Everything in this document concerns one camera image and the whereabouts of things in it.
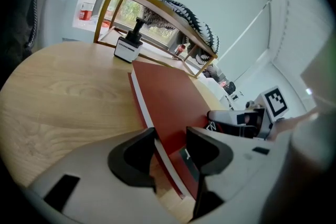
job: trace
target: round wooden tabletop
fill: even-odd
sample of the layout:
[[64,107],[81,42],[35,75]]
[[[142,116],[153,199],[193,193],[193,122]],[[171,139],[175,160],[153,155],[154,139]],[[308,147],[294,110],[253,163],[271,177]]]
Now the round wooden tabletop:
[[[132,65],[113,51],[64,42],[34,53],[12,73],[0,92],[0,150],[16,182],[28,186],[76,147],[142,128],[128,77]],[[212,110],[223,109],[194,83]]]

